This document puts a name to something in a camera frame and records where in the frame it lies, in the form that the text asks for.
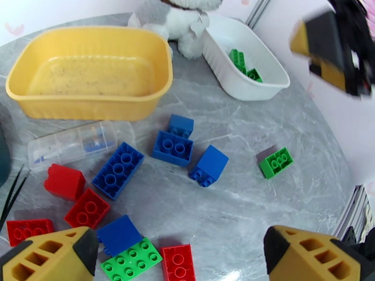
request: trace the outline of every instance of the red lego brick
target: red lego brick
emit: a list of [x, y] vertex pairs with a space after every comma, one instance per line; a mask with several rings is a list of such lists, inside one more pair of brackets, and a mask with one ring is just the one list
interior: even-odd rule
[[53, 223], [48, 219], [7, 221], [10, 246], [16, 246], [26, 238], [52, 233]]
[[191, 246], [178, 245], [161, 248], [165, 281], [195, 281]]
[[90, 188], [87, 188], [64, 220], [73, 228], [87, 226], [94, 229], [109, 212], [109, 209], [110, 206], [107, 202]]
[[44, 187], [54, 196], [76, 202], [83, 194], [85, 183], [85, 177], [79, 170], [52, 164]]

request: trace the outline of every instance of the metal frame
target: metal frame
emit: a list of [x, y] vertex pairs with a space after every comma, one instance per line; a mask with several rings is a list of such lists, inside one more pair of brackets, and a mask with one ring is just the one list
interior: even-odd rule
[[263, 13], [266, 11], [270, 2], [271, 0], [258, 0], [254, 6], [253, 11], [251, 11], [249, 18], [246, 21], [246, 25], [251, 29], [254, 29], [260, 18], [263, 16]]

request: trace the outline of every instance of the green lego brick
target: green lego brick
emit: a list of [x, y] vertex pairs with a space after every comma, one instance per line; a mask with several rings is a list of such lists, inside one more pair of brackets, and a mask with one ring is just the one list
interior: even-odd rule
[[129, 281], [162, 260], [159, 252], [145, 237], [128, 250], [104, 262], [101, 267], [111, 281]]
[[284, 171], [289, 165], [293, 163], [293, 159], [286, 148], [283, 148], [276, 153], [266, 157], [259, 163], [264, 176], [270, 179], [280, 172]]
[[263, 82], [263, 80], [261, 79], [259, 73], [256, 71], [255, 68], [253, 68], [252, 70], [249, 70], [247, 72], [247, 76], [250, 77], [252, 80], [255, 80], [257, 82]]
[[234, 63], [234, 65], [244, 74], [246, 75], [246, 65], [245, 65], [245, 57], [243, 52], [239, 52], [236, 49], [231, 50], [229, 53], [229, 58]]

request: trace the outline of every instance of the yellow plastic basin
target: yellow plastic basin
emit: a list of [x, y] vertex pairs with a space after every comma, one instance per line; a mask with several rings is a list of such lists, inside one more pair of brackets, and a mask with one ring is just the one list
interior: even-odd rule
[[169, 45], [159, 35], [73, 27], [31, 41], [6, 90], [31, 118], [136, 121], [155, 110], [172, 80]]

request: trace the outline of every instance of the brown collar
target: brown collar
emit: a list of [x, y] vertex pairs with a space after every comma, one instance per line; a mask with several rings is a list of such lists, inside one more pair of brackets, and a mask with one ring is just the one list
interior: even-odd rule
[[170, 2], [169, 0], [160, 0], [161, 2], [165, 3], [165, 4], [168, 4], [169, 6], [172, 6], [174, 8], [178, 8], [178, 9], [182, 9], [182, 10], [193, 10], [193, 9], [190, 9], [190, 8], [185, 8], [185, 7], [181, 7], [179, 5], [176, 5], [172, 2]]

